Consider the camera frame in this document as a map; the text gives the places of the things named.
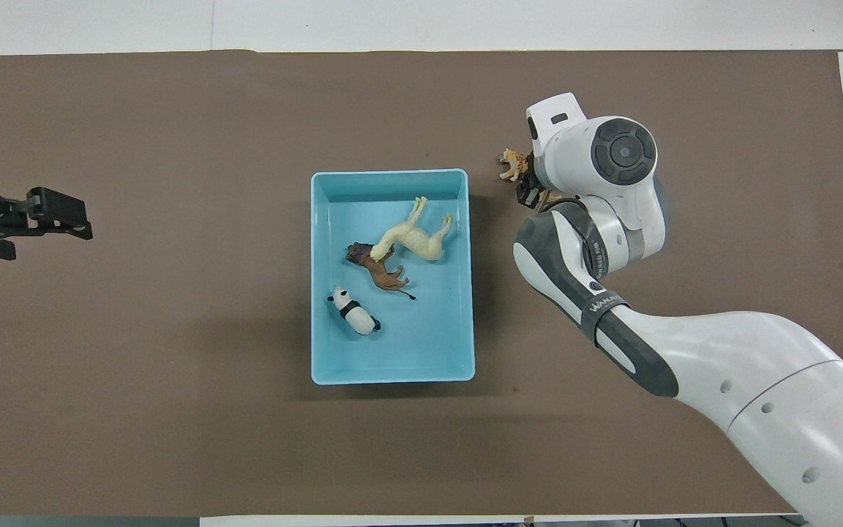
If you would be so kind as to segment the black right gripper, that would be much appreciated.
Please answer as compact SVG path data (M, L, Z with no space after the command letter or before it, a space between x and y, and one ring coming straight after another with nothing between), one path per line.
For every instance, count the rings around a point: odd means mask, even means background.
M535 211L541 211L551 199L552 191L536 174L535 156L532 152L517 156L517 201Z

